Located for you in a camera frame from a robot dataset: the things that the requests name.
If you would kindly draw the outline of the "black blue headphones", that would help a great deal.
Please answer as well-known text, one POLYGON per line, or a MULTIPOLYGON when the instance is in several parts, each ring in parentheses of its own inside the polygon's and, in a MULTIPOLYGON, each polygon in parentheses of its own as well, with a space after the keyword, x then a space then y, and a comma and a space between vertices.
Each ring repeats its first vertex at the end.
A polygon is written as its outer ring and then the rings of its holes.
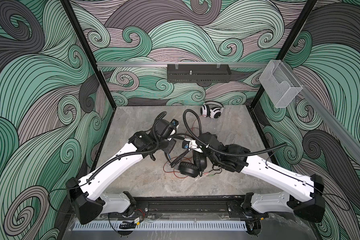
POLYGON ((204 157, 199 152, 192 150, 193 153, 193 163, 182 162, 182 158, 188 153, 188 151, 183 152, 179 157, 176 157, 174 161, 170 163, 170 166, 173 168, 176 165, 179 166, 179 172, 182 175, 196 178, 201 177, 207 168, 207 158, 204 157))

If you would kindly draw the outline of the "white black headphones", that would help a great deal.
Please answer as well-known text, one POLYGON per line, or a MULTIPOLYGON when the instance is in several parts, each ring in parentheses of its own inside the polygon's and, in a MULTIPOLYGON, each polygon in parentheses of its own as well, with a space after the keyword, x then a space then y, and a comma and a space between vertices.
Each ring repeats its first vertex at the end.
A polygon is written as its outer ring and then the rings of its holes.
POLYGON ((211 119, 218 119, 222 115, 224 106, 215 101, 205 102, 200 109, 202 117, 209 117, 211 119))

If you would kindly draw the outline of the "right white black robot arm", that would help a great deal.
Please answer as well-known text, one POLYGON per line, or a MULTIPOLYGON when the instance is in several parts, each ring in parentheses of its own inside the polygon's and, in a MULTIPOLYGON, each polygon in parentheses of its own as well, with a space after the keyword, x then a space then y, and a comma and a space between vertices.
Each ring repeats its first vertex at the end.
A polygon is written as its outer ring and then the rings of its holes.
POLYGON ((279 144, 251 152, 237 144, 224 145, 209 132, 199 132, 198 136, 190 132, 190 137, 182 143, 185 150, 198 152, 219 168, 256 177, 281 190, 275 194, 250 194, 247 208, 259 214, 293 213, 306 221, 319 223, 324 218, 326 204, 323 178, 316 174, 306 176, 289 171, 260 156, 284 146, 279 144))

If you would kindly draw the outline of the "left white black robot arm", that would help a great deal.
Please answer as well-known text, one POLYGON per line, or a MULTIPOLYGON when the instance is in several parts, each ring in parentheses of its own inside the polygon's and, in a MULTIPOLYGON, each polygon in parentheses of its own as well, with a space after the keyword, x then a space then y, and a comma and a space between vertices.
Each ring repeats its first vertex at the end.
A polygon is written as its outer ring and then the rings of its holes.
POLYGON ((136 210, 136 201, 129 192, 105 194, 106 188, 127 169, 145 157, 155 159, 154 153, 162 150, 169 154, 174 148, 179 121, 164 119, 166 112, 160 113, 148 131, 134 133, 128 142, 108 161, 81 178, 71 178, 66 182, 68 198, 74 214, 82 225, 98 216, 117 213, 131 217, 136 210))

